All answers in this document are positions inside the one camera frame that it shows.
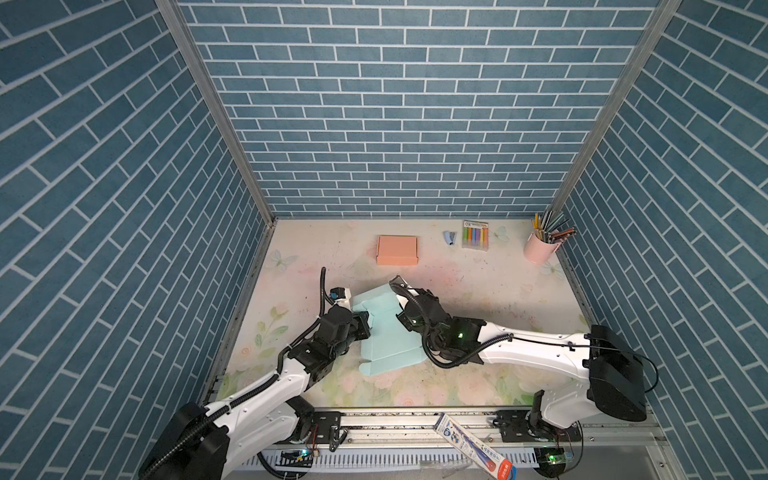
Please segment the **light blue cardboard box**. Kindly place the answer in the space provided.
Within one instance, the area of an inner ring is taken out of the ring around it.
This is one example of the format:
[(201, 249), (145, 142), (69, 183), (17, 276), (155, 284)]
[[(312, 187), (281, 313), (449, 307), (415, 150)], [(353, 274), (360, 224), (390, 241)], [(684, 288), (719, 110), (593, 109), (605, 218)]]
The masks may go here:
[(419, 334), (408, 331), (398, 320), (403, 308), (388, 285), (354, 296), (352, 309), (368, 314), (370, 336), (361, 341), (363, 363), (359, 366), (364, 376), (400, 370), (426, 359)]

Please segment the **pink cardboard box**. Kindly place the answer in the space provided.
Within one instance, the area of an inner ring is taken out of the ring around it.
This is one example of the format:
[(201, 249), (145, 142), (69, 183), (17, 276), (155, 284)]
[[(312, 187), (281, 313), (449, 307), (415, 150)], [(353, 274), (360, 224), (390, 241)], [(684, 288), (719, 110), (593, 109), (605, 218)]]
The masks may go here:
[(382, 235), (378, 238), (376, 263), (383, 266), (418, 264), (418, 239), (414, 236)]

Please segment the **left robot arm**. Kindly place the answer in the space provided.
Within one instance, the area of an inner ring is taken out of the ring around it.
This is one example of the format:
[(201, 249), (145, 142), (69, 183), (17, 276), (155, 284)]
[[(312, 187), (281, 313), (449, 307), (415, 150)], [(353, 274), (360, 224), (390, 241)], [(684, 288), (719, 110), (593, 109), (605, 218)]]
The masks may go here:
[(352, 310), (346, 289), (319, 291), (316, 320), (279, 352), (275, 370), (220, 401), (182, 406), (139, 468), (139, 478), (224, 479), (265, 448), (304, 438), (314, 409), (302, 394), (354, 342), (370, 336), (367, 314)]

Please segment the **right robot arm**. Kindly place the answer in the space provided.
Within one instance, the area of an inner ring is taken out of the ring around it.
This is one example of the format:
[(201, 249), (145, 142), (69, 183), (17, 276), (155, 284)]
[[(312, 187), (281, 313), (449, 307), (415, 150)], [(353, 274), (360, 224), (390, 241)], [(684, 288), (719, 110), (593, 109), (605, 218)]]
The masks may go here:
[(644, 383), (644, 366), (650, 360), (610, 328), (594, 325), (569, 335), (516, 330), (452, 316), (430, 290), (414, 288), (400, 276), (389, 286), (401, 304), (398, 321), (419, 335), (436, 367), (511, 364), (568, 377), (560, 387), (535, 393), (526, 417), (532, 436), (553, 437), (598, 414), (625, 422), (646, 420), (651, 389)]

